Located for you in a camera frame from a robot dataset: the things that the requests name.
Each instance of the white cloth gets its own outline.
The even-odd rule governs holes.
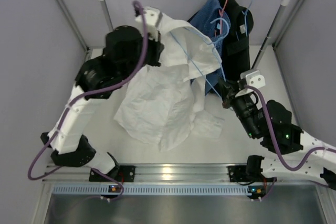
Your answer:
[[[203,75],[220,67],[214,53],[220,57],[217,50],[212,52],[212,44],[203,41],[209,44],[211,40],[204,35],[202,39],[192,29],[201,34],[188,22],[163,14],[159,24],[164,45],[161,66],[145,66],[136,74],[114,116],[133,138],[158,144],[160,151],[169,151],[182,143],[193,129],[194,121],[203,126],[199,133],[204,137],[218,138],[222,130],[222,121],[207,112],[195,120],[198,112],[204,110],[205,78],[185,52]]]

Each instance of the clothing tag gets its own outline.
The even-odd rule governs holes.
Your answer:
[[[241,25],[239,28],[241,34],[244,34],[246,32],[245,24]]]

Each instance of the white floor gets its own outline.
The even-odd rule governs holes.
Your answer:
[[[251,61],[255,59],[259,46],[250,47]],[[100,55],[95,49],[92,56]],[[258,67],[266,78],[262,88],[267,100],[274,99],[292,110],[275,54],[268,47]],[[182,144],[169,152],[159,152],[156,145],[147,145],[135,140],[113,119],[123,97],[125,88],[115,91],[101,106],[88,124],[84,134],[97,148],[110,152],[119,163],[245,163],[249,155],[275,156],[259,145],[261,140],[250,139],[241,123],[231,110],[224,110],[221,100],[212,94],[206,96],[205,109],[225,120],[219,140],[188,137]]]

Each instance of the perforated metal strip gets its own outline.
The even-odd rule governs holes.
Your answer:
[[[116,195],[115,186],[58,184],[53,194]],[[247,186],[236,185],[124,185],[124,195],[251,195]]]

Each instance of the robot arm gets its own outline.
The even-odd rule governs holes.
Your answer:
[[[258,70],[248,70],[240,78],[236,82],[219,81],[222,106],[232,107],[248,136],[263,138],[260,144],[278,155],[275,159],[249,156],[246,176],[252,181],[273,177],[306,179],[336,190],[336,148],[292,124],[291,112],[280,103],[270,100],[266,104],[258,90],[265,85]],[[258,97],[266,108],[257,108]]]
[[[144,11],[148,46],[143,66],[159,67],[163,50],[157,26],[162,17],[159,10],[146,8]],[[136,10],[135,21],[142,24]],[[106,47],[99,57],[86,61],[80,68],[72,87],[70,99],[55,127],[43,133],[44,144],[50,142],[55,165],[95,168],[110,177],[115,177],[119,165],[109,153],[96,151],[82,134],[96,109],[107,100],[113,91],[95,92],[121,83],[134,71],[143,47],[140,32],[131,26],[117,27],[106,35]]]

